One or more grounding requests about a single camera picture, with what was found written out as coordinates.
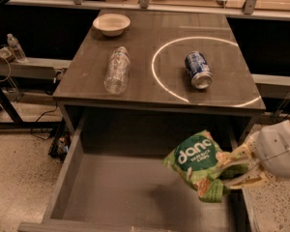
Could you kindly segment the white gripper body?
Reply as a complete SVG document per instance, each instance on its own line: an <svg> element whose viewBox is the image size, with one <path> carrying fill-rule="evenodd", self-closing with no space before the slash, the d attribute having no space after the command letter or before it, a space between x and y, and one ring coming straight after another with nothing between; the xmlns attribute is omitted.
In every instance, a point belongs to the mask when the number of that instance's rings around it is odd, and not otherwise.
<svg viewBox="0 0 290 232"><path fill-rule="evenodd" d="M246 144L265 170L290 179L290 120L254 132Z"/></svg>

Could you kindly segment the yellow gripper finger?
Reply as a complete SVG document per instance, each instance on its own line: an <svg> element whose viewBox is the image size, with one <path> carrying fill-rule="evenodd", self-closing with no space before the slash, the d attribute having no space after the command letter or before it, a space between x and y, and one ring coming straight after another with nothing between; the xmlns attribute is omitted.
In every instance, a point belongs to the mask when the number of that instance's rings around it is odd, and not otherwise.
<svg viewBox="0 0 290 232"><path fill-rule="evenodd" d="M224 173L248 173L251 168L252 152L246 144L232 152L217 153L217 170Z"/></svg>
<svg viewBox="0 0 290 232"><path fill-rule="evenodd" d="M250 189L257 188L268 184L271 178L265 171L256 170L248 171L248 173L234 178L223 181L223 185L228 189Z"/></svg>

